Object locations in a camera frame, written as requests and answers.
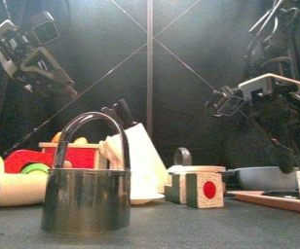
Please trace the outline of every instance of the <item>gray table surface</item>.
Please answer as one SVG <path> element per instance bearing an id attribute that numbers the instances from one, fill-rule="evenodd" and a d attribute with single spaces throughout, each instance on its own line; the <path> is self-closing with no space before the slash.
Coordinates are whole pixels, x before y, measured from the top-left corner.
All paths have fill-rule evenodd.
<path id="1" fill-rule="evenodd" d="M 131 206 L 130 226 L 91 236 L 40 230 L 42 206 L 0 208 L 0 248 L 300 248 L 300 213 L 229 196 L 223 208 Z"/>

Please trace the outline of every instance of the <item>wooden block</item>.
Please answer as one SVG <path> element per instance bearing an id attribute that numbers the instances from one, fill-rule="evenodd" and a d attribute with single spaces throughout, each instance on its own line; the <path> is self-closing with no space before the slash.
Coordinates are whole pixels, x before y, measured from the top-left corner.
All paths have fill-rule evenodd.
<path id="1" fill-rule="evenodd" d="M 225 206 L 221 173 L 186 174 L 186 205 L 197 208 Z"/>
<path id="2" fill-rule="evenodd" d="M 173 175 L 173 184 L 165 186 L 166 200 L 174 203 L 181 203 L 179 201 L 179 175 Z"/>

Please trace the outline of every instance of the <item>black backdrop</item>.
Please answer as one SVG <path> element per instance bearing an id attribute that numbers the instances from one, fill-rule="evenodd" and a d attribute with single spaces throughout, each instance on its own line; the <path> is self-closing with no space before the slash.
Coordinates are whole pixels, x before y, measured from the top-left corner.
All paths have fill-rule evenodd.
<path id="1" fill-rule="evenodd" d="M 80 97 L 71 103 L 64 96 L 36 96 L 8 81 L 0 69 L 0 156 L 6 157 L 3 152 L 47 120 L 18 149 L 39 150 L 38 142 L 50 141 L 71 118 L 99 111 L 122 98 L 134 119 L 146 125 L 147 2 L 7 3 L 18 25 L 36 12 L 51 13 L 62 36 L 46 48 L 75 80 Z M 255 134 L 238 127 L 239 115 L 215 119 L 205 116 L 203 106 L 213 89 L 243 81 L 243 56 L 251 40 L 247 31 L 271 3 L 154 1 L 153 142 L 166 166 L 177 147 L 191 151 L 194 164 L 237 167 L 267 163 L 261 160 L 265 148 Z M 6 18 L 0 3 L 0 22 Z M 300 29 L 295 38 L 300 66 Z M 90 124 L 75 137 L 98 142 L 107 132 L 102 124 Z"/>

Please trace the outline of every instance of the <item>stainless steel container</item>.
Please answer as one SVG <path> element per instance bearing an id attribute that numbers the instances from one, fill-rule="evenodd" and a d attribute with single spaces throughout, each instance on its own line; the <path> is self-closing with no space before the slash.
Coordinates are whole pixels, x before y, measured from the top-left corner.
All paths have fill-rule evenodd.
<path id="1" fill-rule="evenodd" d="M 63 168 L 68 142 L 88 121 L 104 119 L 122 137 L 124 170 Z M 42 224 L 59 234 L 92 234 L 128 226 L 130 165 L 124 131 L 104 114 L 79 115 L 62 131 L 54 168 L 48 171 Z"/>

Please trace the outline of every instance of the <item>metal handle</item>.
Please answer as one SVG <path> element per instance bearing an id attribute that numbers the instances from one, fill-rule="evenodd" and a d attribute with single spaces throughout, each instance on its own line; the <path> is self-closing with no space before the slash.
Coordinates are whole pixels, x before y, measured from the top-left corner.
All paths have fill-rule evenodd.
<path id="1" fill-rule="evenodd" d="M 67 152 L 67 148 L 68 148 L 72 135 L 75 131 L 79 129 L 79 127 L 92 120 L 106 120 L 108 122 L 108 125 L 111 125 L 112 129 L 115 130 L 115 132 L 120 135 L 124 169 L 130 170 L 128 145 L 127 145 L 124 131 L 122 127 L 119 126 L 119 124 L 115 122 L 115 120 L 108 115 L 99 113 L 99 112 L 87 112 L 87 113 L 80 114 L 66 125 L 62 131 L 62 135 L 60 135 L 60 141 L 59 141 L 56 152 L 55 152 L 52 167 L 63 168 L 66 152 Z"/>

